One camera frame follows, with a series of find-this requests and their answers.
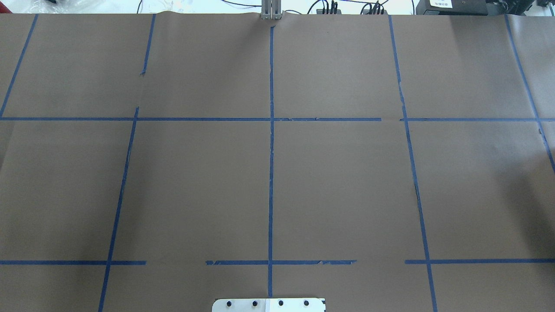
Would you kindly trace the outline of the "black box device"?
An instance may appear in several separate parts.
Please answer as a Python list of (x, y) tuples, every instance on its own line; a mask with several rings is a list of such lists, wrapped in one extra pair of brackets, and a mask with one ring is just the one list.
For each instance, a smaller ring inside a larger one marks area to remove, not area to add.
[(420, 0), (416, 15), (487, 16), (485, 0)]

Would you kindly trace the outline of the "aluminium frame post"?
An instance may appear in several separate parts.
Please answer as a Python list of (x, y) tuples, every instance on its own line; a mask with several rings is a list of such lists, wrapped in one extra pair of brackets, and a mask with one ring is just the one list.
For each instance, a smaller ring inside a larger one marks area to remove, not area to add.
[(283, 18), (281, 0), (262, 0), (261, 1), (262, 20), (280, 20), (281, 18)]

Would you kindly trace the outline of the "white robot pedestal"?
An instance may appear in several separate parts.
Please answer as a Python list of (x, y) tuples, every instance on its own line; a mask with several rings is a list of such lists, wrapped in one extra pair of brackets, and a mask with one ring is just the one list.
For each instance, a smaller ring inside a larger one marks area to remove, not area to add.
[(217, 299), (212, 312), (325, 312), (321, 298)]

